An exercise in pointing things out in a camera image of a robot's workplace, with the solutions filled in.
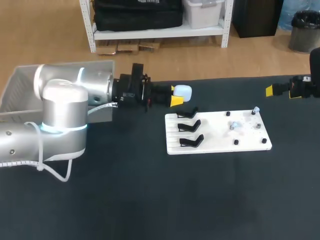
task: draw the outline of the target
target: cardboard box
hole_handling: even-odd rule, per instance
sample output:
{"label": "cardboard box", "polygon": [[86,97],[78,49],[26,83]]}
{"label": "cardboard box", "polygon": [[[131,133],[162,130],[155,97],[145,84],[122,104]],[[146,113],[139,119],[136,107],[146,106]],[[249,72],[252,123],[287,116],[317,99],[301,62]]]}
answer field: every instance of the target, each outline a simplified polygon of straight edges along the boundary
{"label": "cardboard box", "polygon": [[117,53],[137,55],[139,53],[139,39],[119,40]]}
{"label": "cardboard box", "polygon": [[159,50],[161,41],[161,38],[141,39],[139,43],[139,50],[153,53]]}
{"label": "cardboard box", "polygon": [[97,40],[95,43],[98,55],[115,55],[117,53],[117,40]]}

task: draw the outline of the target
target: white cable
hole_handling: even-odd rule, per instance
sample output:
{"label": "white cable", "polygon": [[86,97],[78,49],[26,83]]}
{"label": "white cable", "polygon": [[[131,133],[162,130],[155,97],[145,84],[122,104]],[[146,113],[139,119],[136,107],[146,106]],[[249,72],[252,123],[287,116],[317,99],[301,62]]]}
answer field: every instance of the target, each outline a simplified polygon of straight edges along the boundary
{"label": "white cable", "polygon": [[37,163],[36,169],[38,171],[43,171],[44,169],[47,170],[49,173],[51,173],[53,176],[55,176],[57,179],[59,179],[62,182],[67,182],[70,178],[70,174],[71,174],[71,167],[72,167],[72,159],[69,160],[68,162],[68,168],[66,171],[66,176],[62,177],[59,173],[57,173],[52,167],[44,164],[44,143],[42,141],[42,135],[41,135],[41,131],[40,128],[37,124],[35,124],[34,122],[25,122],[25,125],[32,125],[34,126],[37,136],[38,136],[38,146],[39,146],[39,161]]}
{"label": "white cable", "polygon": [[103,105],[100,105],[100,106],[97,106],[95,108],[92,108],[91,110],[88,111],[88,115],[96,112],[96,111],[99,111],[101,109],[105,109],[105,108],[117,108],[118,107],[118,103],[116,102],[109,102],[109,103],[106,103],[106,104],[103,104]]}
{"label": "white cable", "polygon": [[[99,111],[101,109],[105,109],[105,108],[117,108],[118,104],[116,102],[110,102],[110,103],[106,103],[100,106],[97,106],[91,110],[88,111],[88,115]],[[37,138],[38,138],[38,147],[39,147],[39,160],[38,161],[13,161],[13,162],[0,162],[0,168],[1,167],[13,167],[13,166],[22,166],[22,165],[27,165],[27,166],[32,166],[32,167],[36,167],[36,169],[38,171],[43,171],[43,170],[47,170],[49,173],[51,173],[53,176],[55,176],[57,179],[59,179],[61,182],[67,182],[70,178],[70,174],[71,174],[71,168],[72,168],[72,159],[70,159],[68,161],[68,168],[66,171],[66,176],[63,177],[61,176],[59,173],[57,173],[52,167],[44,164],[44,143],[42,141],[42,135],[41,135],[41,131],[40,128],[37,124],[35,124],[34,122],[25,122],[25,125],[32,125],[35,130],[36,130],[36,134],[37,134]]]}

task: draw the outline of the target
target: white storage box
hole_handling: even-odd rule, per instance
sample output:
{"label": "white storage box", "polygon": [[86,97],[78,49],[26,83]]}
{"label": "white storage box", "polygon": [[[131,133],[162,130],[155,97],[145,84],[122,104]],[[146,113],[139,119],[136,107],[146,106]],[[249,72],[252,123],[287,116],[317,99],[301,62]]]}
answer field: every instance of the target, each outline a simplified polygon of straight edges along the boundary
{"label": "white storage box", "polygon": [[186,19],[192,29],[218,25],[225,0],[183,0]]}

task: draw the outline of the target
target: white shelf frame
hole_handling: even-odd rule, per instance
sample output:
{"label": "white shelf frame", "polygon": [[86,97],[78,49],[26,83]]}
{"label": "white shelf frame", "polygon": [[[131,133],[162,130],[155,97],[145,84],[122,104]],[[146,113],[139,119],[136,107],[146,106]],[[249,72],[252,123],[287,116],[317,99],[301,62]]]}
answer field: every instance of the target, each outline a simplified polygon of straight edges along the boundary
{"label": "white shelf frame", "polygon": [[88,38],[90,50],[96,52],[96,40],[121,40],[121,39],[156,39],[156,38],[178,38],[195,36],[222,36],[221,47],[228,47],[229,32],[232,18],[234,0],[225,0],[224,19],[219,20],[218,26],[192,29],[186,21],[182,26],[150,29],[143,31],[98,31],[96,24],[91,24],[90,0],[79,0],[83,22]]}

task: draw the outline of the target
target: black tablecloth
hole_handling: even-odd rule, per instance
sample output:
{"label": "black tablecloth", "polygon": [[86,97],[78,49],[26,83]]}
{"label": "black tablecloth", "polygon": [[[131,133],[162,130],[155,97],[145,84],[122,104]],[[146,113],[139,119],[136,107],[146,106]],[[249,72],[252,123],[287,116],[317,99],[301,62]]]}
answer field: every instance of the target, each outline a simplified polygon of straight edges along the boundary
{"label": "black tablecloth", "polygon": [[67,183],[32,167],[0,169],[0,239],[318,240],[320,99],[265,97],[288,80],[187,82],[185,109],[260,107],[270,151],[168,155],[165,114],[177,108],[155,106],[90,125]]}

